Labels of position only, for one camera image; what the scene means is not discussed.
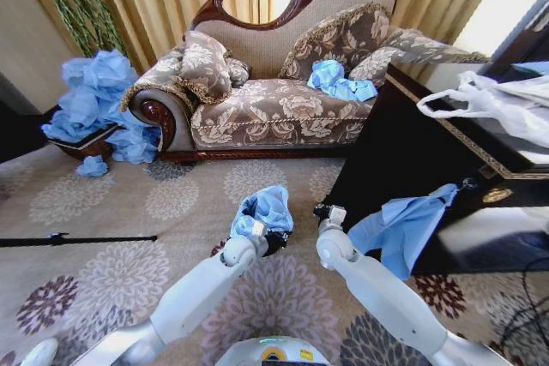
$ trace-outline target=black stick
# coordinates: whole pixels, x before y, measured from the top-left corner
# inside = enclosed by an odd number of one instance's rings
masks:
[[[80,243],[110,243],[110,242],[140,242],[151,241],[155,242],[158,236],[141,236],[141,237],[74,237],[72,239],[65,238],[69,233],[52,233],[45,238],[14,238],[0,239],[0,248],[20,248],[24,246],[59,246],[61,244],[80,244]]]

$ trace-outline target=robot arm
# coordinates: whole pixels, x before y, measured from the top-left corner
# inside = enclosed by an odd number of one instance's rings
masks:
[[[435,366],[511,365],[495,351],[444,328],[429,306],[379,261],[358,253],[341,223],[345,209],[332,207],[321,222],[317,252],[324,267],[338,272],[349,291],[404,345]]]
[[[229,239],[215,256],[201,261],[166,291],[143,323],[121,327],[105,336],[73,366],[144,365],[166,345],[188,336],[214,310],[232,285],[268,245],[265,228],[256,222],[251,239]]]

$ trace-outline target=sofa armrest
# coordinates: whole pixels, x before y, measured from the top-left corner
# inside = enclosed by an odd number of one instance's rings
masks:
[[[468,52],[435,39],[418,30],[397,28],[349,74],[349,79],[372,80],[383,85],[391,61],[399,63],[486,63],[488,58],[476,51]]]
[[[159,89],[142,89],[130,101],[130,111],[142,122],[160,127],[159,152],[195,150],[190,134],[192,111],[178,96]]]
[[[190,117],[199,105],[197,97],[178,84],[183,44],[140,77],[122,97],[120,111],[131,113],[144,123],[159,126],[160,152],[192,151]]]

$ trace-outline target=floral carpet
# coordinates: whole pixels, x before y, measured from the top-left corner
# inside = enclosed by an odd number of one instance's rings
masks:
[[[234,342],[270,334],[308,340],[333,364],[428,364],[318,263],[311,211],[342,159],[109,164],[104,177],[78,177],[76,160],[44,147],[0,165],[2,237],[159,235],[156,243],[1,249],[0,366],[18,364],[51,336],[60,341],[55,364],[67,365],[115,328],[147,318],[170,285],[222,247],[239,201],[275,183],[290,193],[295,226],[288,246],[257,262],[187,340],[168,346],[154,364],[211,365]],[[540,334],[549,330],[548,273],[524,280],[521,273],[433,275],[407,283],[453,332],[514,364],[549,364]]]

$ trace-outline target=floral upholstery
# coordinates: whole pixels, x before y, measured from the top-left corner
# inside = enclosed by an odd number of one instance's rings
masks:
[[[185,44],[178,84],[210,105],[228,98],[231,79],[225,63],[225,46],[194,30],[185,33]]]
[[[352,143],[374,101],[334,99],[299,80],[247,81],[223,103],[198,106],[191,133],[198,147]]]
[[[194,94],[186,91],[184,87],[179,85],[177,80],[179,71],[181,70],[183,50],[184,43],[182,42],[161,57],[151,69],[145,72],[145,74],[125,92],[120,102],[120,111],[128,109],[128,104],[136,93],[146,89],[159,89],[167,93],[173,93],[183,100],[191,113],[195,111],[195,108],[200,104],[200,100],[198,100]]]
[[[303,33],[288,53],[279,77],[309,79],[313,63],[334,59],[348,74],[387,36],[390,14],[379,3],[342,10]]]
[[[477,53],[463,51],[427,38],[420,31],[396,29],[382,44],[360,64],[351,70],[349,79],[371,80],[381,86],[391,60],[402,63],[483,63],[488,59]]]
[[[241,87],[250,79],[251,66],[249,64],[233,57],[228,57],[226,65],[229,68],[232,87]]]

